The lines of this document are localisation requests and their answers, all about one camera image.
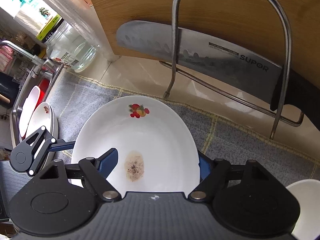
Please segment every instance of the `cloth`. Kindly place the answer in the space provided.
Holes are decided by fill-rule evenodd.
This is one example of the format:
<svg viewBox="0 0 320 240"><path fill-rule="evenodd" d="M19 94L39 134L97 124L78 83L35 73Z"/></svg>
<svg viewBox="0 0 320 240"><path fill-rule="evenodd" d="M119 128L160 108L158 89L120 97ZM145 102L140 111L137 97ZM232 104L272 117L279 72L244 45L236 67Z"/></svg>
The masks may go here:
<svg viewBox="0 0 320 240"><path fill-rule="evenodd" d="M59 138L76 140L89 117L101 106L118 97L145 95L171 107L188 126L196 147L211 159L223 158L231 164L255 159L287 186L302 179L320 179L320 161L272 141L248 127L196 107L136 93L97 80L65 72L49 96L59 123ZM72 150L57 152L55 158L71 162Z"/></svg>

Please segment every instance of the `black pot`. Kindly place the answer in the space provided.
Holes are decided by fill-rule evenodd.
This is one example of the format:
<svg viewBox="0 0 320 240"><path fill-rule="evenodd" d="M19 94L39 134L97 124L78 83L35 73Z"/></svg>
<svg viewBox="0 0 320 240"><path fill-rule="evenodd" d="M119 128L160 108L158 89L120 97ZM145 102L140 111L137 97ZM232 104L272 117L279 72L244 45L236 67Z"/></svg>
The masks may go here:
<svg viewBox="0 0 320 240"><path fill-rule="evenodd" d="M0 94L10 100L6 103L0 99L0 105L10 109L15 102L19 93L19 84L12 81L12 77L0 72Z"/></svg>

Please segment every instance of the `bottle label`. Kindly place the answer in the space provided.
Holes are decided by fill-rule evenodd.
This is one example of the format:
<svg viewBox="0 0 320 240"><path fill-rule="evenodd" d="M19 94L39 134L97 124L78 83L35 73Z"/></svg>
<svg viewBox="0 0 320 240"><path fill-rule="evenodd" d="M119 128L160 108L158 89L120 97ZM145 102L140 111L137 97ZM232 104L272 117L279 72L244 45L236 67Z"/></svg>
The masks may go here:
<svg viewBox="0 0 320 240"><path fill-rule="evenodd" d="M53 60L68 67L73 67L79 63L78 58L67 50L61 51Z"/></svg>

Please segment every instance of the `stain on plate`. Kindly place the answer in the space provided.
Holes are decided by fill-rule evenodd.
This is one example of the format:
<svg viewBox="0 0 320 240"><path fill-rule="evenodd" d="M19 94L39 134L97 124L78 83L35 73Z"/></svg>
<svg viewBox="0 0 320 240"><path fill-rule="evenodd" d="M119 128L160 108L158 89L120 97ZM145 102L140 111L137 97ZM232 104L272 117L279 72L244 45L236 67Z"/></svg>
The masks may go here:
<svg viewBox="0 0 320 240"><path fill-rule="evenodd" d="M124 161L124 169L129 181L135 182L139 180L144 173L144 163L141 153L131 151Z"/></svg>

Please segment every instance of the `metal rack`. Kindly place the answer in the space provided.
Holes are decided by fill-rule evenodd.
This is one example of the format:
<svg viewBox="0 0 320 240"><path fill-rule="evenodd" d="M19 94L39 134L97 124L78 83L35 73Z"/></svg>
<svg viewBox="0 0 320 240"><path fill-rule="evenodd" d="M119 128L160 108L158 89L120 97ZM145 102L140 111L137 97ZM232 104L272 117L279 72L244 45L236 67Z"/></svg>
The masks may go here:
<svg viewBox="0 0 320 240"><path fill-rule="evenodd" d="M171 77L171 81L170 84L166 90L166 92L164 93L164 98L168 98L170 95L170 91L173 87L173 84L175 82L175 77L176 77L176 73L181 73L182 75L194 80L195 82L204 85L205 87L221 94L224 95L232 100L235 100L238 103L241 103L245 106L248 106L254 110L257 110L259 112L262 112L264 114L267 114L269 116L272 116L275 118L274 122L273 122L273 127L271 130L271 134L270 134L270 139L274 138L275 132L276 132L276 128L278 126L279 121L283 121L289 125L292 126L299 126L301 125L302 121L303 121L303 117L304 114L303 112L300 112L300 116L299 116L299 120L297 122L292 121L288 118L285 118L283 116L281 116L281 112L284 106L284 100L285 100L285 95L287 92L287 87L288 87L288 81L289 81L289 71L290 71L290 64L291 64L291 54L292 54L292 34L291 34L291 27L290 27L290 23L289 20L283 10L283 8L281 7L281 5L279 4L279 2L277 0L268 0L269 3L273 6L273 8L276 10L281 23L282 23L282 27L284 30L284 41L285 41L285 62L284 62L284 68L283 68L283 80L282 80L282 85L281 85L281 93L280 93L280 98L279 98L279 103L278 103L278 108L276 113L274 113L273 111L270 111L268 109L265 109L263 107L257 106L253 103L250 103L248 101L245 101L239 97L236 97L234 95L231 95L217 87L214 87L206 82L204 82L201 79L196 78L195 76L177 69L176 64L177 64L177 60L178 60L178 21L179 21L179 4L180 4L180 0L173 0L172 3L172 55L171 55L171 59L172 59L172 65L160 61L160 63L166 67L169 67L172 69L172 77Z"/></svg>

